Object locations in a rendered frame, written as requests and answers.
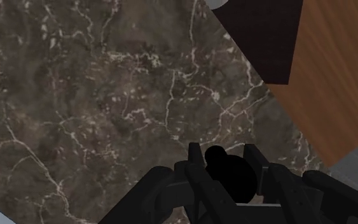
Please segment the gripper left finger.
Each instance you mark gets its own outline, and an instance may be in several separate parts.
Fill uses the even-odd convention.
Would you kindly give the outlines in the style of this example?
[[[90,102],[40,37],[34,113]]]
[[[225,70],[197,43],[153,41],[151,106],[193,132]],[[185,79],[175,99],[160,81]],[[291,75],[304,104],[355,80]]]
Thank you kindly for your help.
[[[187,160],[150,169],[98,224],[162,224],[176,207],[191,224],[241,224],[238,206],[203,166],[200,144],[189,143]]]

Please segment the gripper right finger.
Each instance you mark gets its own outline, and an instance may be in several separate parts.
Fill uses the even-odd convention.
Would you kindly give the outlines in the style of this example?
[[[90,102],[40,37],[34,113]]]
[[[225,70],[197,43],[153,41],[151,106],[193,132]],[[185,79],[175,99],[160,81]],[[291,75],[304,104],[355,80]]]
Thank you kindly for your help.
[[[257,194],[280,204],[285,220],[279,224],[358,224],[358,190],[317,170],[295,175],[253,144],[244,146],[243,158],[256,173]]]

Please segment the black round object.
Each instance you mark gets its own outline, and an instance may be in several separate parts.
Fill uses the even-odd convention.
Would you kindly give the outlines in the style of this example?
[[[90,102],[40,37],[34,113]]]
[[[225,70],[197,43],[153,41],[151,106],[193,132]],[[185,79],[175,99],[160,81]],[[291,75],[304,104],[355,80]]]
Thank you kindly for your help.
[[[211,146],[205,152],[206,171],[219,181],[236,203],[249,203],[256,194],[256,173],[245,159],[229,155],[221,146]]]

